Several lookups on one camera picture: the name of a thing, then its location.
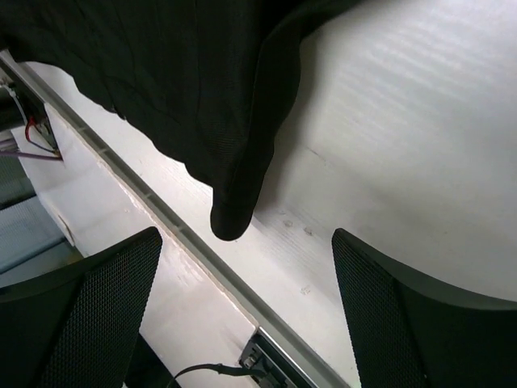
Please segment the black pleated skirt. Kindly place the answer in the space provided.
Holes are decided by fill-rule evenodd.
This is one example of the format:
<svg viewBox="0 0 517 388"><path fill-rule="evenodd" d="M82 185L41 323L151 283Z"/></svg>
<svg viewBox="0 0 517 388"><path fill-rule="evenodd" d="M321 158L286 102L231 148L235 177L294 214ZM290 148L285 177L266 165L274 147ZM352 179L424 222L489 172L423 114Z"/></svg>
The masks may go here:
<svg viewBox="0 0 517 388"><path fill-rule="evenodd" d="M1 46L90 100L212 189L210 225L246 231L296 100L301 41L351 1L4 1Z"/></svg>

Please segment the aluminium table rail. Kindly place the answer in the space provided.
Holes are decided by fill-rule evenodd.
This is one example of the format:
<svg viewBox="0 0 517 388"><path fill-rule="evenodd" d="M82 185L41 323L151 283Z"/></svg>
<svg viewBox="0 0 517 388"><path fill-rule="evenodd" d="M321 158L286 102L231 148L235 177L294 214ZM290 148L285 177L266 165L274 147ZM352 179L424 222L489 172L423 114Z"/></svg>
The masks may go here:
<svg viewBox="0 0 517 388"><path fill-rule="evenodd" d="M58 162L23 160L42 205L84 255L154 226L162 253L141 334L166 367L236 364L253 335L311 387L344 387L331 368L31 68L1 67L45 109Z"/></svg>

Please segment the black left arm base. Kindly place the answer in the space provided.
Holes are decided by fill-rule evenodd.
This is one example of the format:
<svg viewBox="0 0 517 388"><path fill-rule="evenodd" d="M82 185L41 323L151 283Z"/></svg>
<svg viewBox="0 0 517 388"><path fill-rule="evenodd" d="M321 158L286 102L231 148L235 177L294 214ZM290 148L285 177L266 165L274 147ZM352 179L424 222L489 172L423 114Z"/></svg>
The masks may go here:
<svg viewBox="0 0 517 388"><path fill-rule="evenodd" d="M57 147L47 147L39 144L36 141L33 141L31 138L32 130L38 129L38 124L36 123L36 120L33 116L29 116L24 109L24 106L21 103L20 97L18 97L17 92L12 89L7 81L1 81L1 88L4 89L7 94L13 99L16 107L19 110L19 113L22 117L23 123L25 124L24 127L24 137L27 143L29 143L32 146L35 146L37 149L42 150L50 156L44 156L44 160L62 160L61 152Z"/></svg>

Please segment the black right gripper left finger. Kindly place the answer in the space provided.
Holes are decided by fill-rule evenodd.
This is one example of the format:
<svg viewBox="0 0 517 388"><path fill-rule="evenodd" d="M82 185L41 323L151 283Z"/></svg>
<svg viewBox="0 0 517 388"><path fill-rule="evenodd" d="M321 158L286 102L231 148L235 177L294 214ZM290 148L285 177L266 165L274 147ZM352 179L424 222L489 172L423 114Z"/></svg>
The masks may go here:
<svg viewBox="0 0 517 388"><path fill-rule="evenodd" d="M158 268L149 227L1 289L3 387L121 387Z"/></svg>

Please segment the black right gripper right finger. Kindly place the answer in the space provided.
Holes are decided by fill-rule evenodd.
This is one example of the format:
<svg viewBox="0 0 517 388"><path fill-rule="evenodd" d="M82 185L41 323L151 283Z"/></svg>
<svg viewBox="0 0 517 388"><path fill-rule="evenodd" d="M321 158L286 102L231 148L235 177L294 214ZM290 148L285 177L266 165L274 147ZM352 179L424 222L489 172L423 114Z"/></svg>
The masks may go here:
<svg viewBox="0 0 517 388"><path fill-rule="evenodd" d="M337 229L334 267L363 387L514 387L516 304L428 276Z"/></svg>

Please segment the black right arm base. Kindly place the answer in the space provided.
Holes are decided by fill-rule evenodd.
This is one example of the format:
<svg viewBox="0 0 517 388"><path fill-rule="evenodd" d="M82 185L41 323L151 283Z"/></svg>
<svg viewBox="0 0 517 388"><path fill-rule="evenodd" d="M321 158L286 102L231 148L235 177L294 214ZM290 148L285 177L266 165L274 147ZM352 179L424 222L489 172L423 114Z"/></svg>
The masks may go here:
<svg viewBox="0 0 517 388"><path fill-rule="evenodd" d="M182 376L204 370L227 377L249 377L257 387L314 386L260 334L252 335L240 355L237 366L204 363L186 367L175 374L167 369L143 336L139 335L124 378L124 386L179 387L179 379Z"/></svg>

